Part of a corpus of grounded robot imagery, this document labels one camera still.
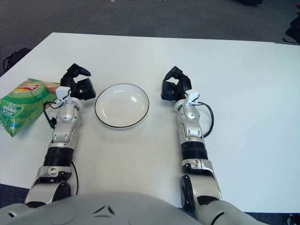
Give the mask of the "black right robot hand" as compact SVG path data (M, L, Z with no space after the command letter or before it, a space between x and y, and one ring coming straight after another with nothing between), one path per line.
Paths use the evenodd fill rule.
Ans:
M185 99L186 91L191 89L192 85L188 76L174 66L162 80L161 98L167 101L179 101Z

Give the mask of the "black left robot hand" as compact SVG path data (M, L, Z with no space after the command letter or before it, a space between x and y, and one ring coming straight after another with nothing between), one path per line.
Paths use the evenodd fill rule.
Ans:
M76 82L74 78L79 75L87 76L88 78ZM96 97L90 76L91 73L88 70L74 63L61 78L60 86L70 88L68 92L70 97L79 100L89 100Z

